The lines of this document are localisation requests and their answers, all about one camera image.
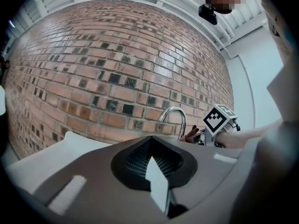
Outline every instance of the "human arm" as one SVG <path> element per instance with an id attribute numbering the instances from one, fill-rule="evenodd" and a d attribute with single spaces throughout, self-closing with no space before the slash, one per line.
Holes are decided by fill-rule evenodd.
<path id="1" fill-rule="evenodd" d="M 263 126 L 261 128 L 256 128 L 252 130 L 238 131 L 233 133 L 218 133 L 215 142 L 221 144 L 225 148 L 236 148 L 243 149 L 248 140 L 252 138 L 261 137 L 265 132 L 273 127 L 277 127 L 282 123 L 282 120 L 277 120 L 276 122 Z"/>

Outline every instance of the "brick wall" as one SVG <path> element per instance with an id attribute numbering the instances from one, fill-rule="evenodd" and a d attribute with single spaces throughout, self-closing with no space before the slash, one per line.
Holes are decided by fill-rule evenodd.
<path id="1" fill-rule="evenodd" d="M 72 130 L 116 143 L 153 133 L 177 137 L 181 123 L 163 109 L 182 106 L 187 131 L 213 103 L 233 108 L 222 56 L 190 25 L 131 1 L 67 7 L 15 44 L 5 90 L 9 137 L 23 158 Z"/>

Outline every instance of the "white ceiling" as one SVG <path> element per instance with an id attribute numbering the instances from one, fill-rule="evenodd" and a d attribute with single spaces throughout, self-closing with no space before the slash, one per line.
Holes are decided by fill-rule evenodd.
<path id="1" fill-rule="evenodd" d="M 63 7 L 88 0 L 26 0 L 12 19 L 15 28 L 8 34 L 19 37 L 24 31 L 43 17 Z M 160 7 L 178 15 L 197 28 L 217 48 L 230 45 L 235 40 L 267 23 L 260 0 L 246 0 L 231 14 L 218 14 L 218 25 L 214 26 L 198 16 L 198 8 L 205 0 L 137 0 Z"/>

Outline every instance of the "black camera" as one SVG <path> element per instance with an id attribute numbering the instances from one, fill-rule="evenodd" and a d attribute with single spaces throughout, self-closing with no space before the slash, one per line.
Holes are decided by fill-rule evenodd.
<path id="1" fill-rule="evenodd" d="M 214 13 L 213 9 L 205 5 L 201 5 L 199 7 L 198 15 L 203 19 L 207 20 L 209 23 L 213 25 L 217 25 L 218 22 L 217 15 Z"/>
<path id="2" fill-rule="evenodd" d="M 206 3 L 209 6 L 201 5 L 199 7 L 198 15 L 213 25 L 217 25 L 218 22 L 217 15 L 214 12 L 229 14 L 233 11 L 232 9 L 224 9 L 222 4 L 213 4 L 212 0 L 206 0 Z"/>

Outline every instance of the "chrome faucet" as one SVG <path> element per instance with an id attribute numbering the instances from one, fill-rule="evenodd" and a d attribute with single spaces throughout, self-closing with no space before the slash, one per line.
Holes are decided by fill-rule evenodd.
<path id="1" fill-rule="evenodd" d="M 163 113 L 161 114 L 160 118 L 159 118 L 159 121 L 164 122 L 167 115 L 169 113 L 171 113 L 172 111 L 178 111 L 181 114 L 181 117 L 182 117 L 182 126 L 181 126 L 181 129 L 180 129 L 179 134 L 178 134 L 178 140 L 179 140 L 184 135 L 185 129 L 186 129 L 186 113 L 182 108 L 180 108 L 180 107 L 170 107 L 170 108 L 164 110 Z"/>

